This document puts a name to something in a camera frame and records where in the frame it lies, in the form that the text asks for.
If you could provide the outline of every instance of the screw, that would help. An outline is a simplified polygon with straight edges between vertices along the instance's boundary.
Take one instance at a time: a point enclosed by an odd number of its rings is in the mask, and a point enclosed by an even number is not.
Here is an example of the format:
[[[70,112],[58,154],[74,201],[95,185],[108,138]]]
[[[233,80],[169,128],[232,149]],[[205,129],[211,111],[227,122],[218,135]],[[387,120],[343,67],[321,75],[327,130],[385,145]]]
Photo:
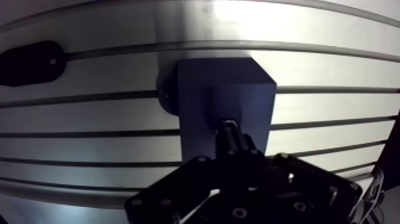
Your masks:
[[[351,183],[350,187],[353,188],[354,191],[356,191],[358,189],[358,186],[355,183]]]
[[[134,206],[140,206],[140,205],[142,205],[142,200],[134,199],[134,200],[132,200],[132,204]]]
[[[51,58],[50,59],[50,64],[52,64],[53,66],[57,64],[57,60],[55,58]]]
[[[164,199],[161,201],[162,206],[169,206],[169,205],[171,205],[171,203],[172,203],[172,201],[169,199]]]
[[[293,204],[293,207],[294,207],[297,211],[300,211],[300,212],[305,212],[305,209],[307,208],[307,206],[306,206],[303,202],[300,202],[300,201],[295,202],[295,203]]]
[[[247,216],[247,210],[243,208],[235,208],[232,210],[232,215],[237,219],[244,219]]]
[[[205,157],[201,156],[201,157],[197,158],[197,160],[198,160],[199,162],[205,162]]]

